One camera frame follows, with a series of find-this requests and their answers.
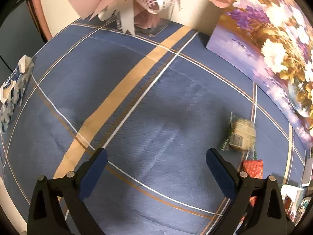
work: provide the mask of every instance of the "yellow stripe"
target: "yellow stripe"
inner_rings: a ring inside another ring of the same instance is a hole
[[[289,168],[290,168],[290,160],[291,160],[291,148],[292,148],[292,126],[291,124],[289,124],[289,148],[288,148],[288,159],[287,159],[287,164],[286,164],[286,170],[285,170],[285,175],[284,175],[284,180],[283,180],[283,184],[286,183],[287,181],[287,177],[288,177],[288,172],[289,172]]]
[[[180,39],[182,39],[190,28],[182,26],[174,34],[164,40],[160,45],[167,48],[173,47]],[[131,71],[122,79],[122,81],[113,89],[108,97],[103,101],[99,108],[91,114],[83,123],[76,138],[88,147],[94,136],[101,129],[107,119],[118,108],[126,96],[139,83],[139,81],[150,71],[150,69],[167,53],[167,50],[157,46],[149,54],[146,55]],[[85,152],[85,148],[79,144],[79,141],[73,140],[69,149],[65,153],[63,160],[57,168],[53,178],[61,178],[68,171],[74,170],[79,160]]]

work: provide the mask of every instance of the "canvas painting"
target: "canvas painting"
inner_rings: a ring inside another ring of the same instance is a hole
[[[294,0],[232,0],[207,48],[267,93],[312,146],[313,29]]]

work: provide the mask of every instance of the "metal bolt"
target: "metal bolt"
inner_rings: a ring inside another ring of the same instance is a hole
[[[75,175],[75,172],[73,172],[73,171],[69,171],[69,172],[66,174],[66,176],[67,176],[68,178],[72,178],[72,177],[74,177],[74,175]]]
[[[245,172],[245,171],[241,171],[241,172],[239,173],[239,175],[240,175],[240,177],[242,177],[242,178],[248,177],[248,174],[247,174],[247,172]]]
[[[44,180],[44,175],[40,175],[38,178],[37,178],[38,181],[43,181]]]
[[[271,181],[273,181],[273,182],[276,181],[276,178],[275,178],[274,176],[272,176],[272,175],[269,176],[269,179],[270,179]]]

